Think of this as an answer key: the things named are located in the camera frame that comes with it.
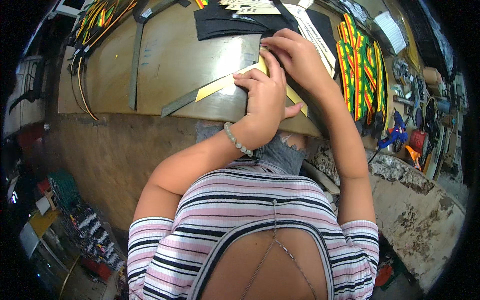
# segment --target beaded bracelet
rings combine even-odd
[[[225,123],[225,125],[223,125],[223,129],[225,129],[225,133],[227,134],[228,138],[232,141],[233,144],[235,144],[235,147],[237,147],[238,149],[240,149],[240,151],[242,151],[242,153],[245,153],[249,157],[252,157],[253,152],[251,150],[247,150],[247,148],[245,146],[242,146],[241,143],[237,143],[237,138],[234,137],[232,132],[230,131],[231,125],[232,123],[230,122],[227,122]]]

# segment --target woman's right hand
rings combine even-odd
[[[262,39],[261,43],[278,56],[290,76],[311,94],[317,94],[321,85],[337,86],[315,46],[298,33],[282,29],[273,37]]]

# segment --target pink striped top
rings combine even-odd
[[[148,217],[130,226],[131,299],[199,300],[228,245],[274,226],[311,234],[322,257],[328,298],[367,299],[378,266],[378,228],[369,221],[338,225],[311,179],[250,160],[200,177],[182,197],[174,220]]]

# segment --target black strap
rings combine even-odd
[[[296,33],[300,33],[299,31],[299,23],[297,22],[297,19],[286,9],[285,6],[283,6],[282,2],[280,0],[272,0],[273,4],[275,5],[276,9],[282,14],[282,17],[289,22],[293,29]]]

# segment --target tag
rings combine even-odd
[[[142,17],[148,18],[152,14],[152,9],[147,9],[144,13],[142,13]]]
[[[300,0],[298,6],[308,9],[313,4],[313,0]]]

